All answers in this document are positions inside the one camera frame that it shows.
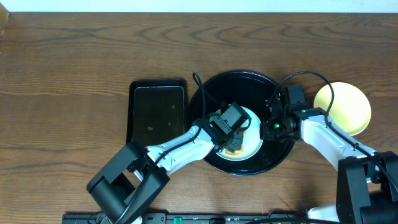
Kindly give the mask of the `yellow plate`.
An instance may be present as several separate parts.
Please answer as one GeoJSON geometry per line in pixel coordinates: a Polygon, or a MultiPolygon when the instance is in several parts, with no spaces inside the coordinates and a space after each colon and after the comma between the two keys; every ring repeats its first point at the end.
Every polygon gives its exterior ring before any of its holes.
{"type": "Polygon", "coordinates": [[[331,83],[334,100],[329,112],[333,122],[350,136],[364,131],[371,120],[371,105],[357,87],[345,82],[331,83]]]}

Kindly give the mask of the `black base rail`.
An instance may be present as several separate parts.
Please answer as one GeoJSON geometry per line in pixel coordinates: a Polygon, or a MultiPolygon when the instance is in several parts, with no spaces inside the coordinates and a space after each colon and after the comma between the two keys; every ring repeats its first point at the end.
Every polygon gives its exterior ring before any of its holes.
{"type": "MultiPolygon", "coordinates": [[[[295,218],[295,215],[273,213],[272,215],[186,215],[147,213],[134,223],[138,224],[241,224],[267,218],[295,218]]],[[[62,217],[62,224],[111,224],[103,212],[69,213],[62,217]]]]}

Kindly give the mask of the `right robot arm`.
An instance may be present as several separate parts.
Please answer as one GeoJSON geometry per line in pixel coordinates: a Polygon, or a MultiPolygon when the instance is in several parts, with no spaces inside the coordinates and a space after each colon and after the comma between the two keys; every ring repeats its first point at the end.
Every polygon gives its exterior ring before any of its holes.
{"type": "Polygon", "coordinates": [[[337,171],[336,202],[308,210],[308,217],[340,223],[397,223],[397,154],[378,152],[337,126],[320,108],[265,119],[263,139],[301,140],[337,171]]]}

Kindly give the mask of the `round black tray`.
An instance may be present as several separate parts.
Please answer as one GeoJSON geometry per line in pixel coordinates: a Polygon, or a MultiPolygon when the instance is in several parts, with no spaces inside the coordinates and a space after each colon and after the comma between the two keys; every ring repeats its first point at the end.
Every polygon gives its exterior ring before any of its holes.
{"type": "MultiPolygon", "coordinates": [[[[277,83],[257,72],[232,70],[221,73],[203,84],[206,92],[206,113],[219,112],[220,104],[235,102],[248,108],[259,119],[270,118],[271,112],[266,106],[277,83]]],[[[291,152],[295,141],[292,139],[263,140],[261,148],[249,159],[228,161],[209,154],[205,161],[214,168],[233,175],[257,175],[279,165],[291,152]]]]}

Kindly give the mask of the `light blue plate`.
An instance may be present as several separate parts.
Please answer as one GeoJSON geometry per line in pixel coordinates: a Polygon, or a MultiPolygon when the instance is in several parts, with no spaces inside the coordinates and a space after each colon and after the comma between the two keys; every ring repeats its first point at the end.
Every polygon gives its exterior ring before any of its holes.
{"type": "Polygon", "coordinates": [[[240,150],[229,152],[227,148],[223,148],[221,151],[216,153],[218,157],[228,161],[243,161],[255,155],[255,153],[261,148],[263,143],[263,140],[260,138],[261,120],[248,108],[243,107],[243,109],[251,117],[251,124],[248,125],[249,121],[246,121],[242,125],[242,127],[248,126],[248,128],[243,132],[243,142],[240,150]]]}

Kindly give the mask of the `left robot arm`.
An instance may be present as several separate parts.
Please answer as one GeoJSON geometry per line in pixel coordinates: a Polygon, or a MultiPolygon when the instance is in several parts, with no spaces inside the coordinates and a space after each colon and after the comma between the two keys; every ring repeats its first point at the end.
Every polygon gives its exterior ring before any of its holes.
{"type": "Polygon", "coordinates": [[[183,166],[206,157],[234,132],[250,127],[251,120],[238,121],[235,128],[220,127],[197,119],[183,135],[163,144],[143,147],[127,143],[89,182],[88,193],[111,223],[134,223],[183,166]]]}

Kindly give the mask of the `rectangular black tray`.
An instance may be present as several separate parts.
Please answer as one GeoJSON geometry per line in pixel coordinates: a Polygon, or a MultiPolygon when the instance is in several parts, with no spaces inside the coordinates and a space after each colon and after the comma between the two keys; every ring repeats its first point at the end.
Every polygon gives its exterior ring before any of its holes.
{"type": "Polygon", "coordinates": [[[129,86],[126,142],[153,146],[184,134],[186,88],[184,79],[133,81],[129,86]]]}

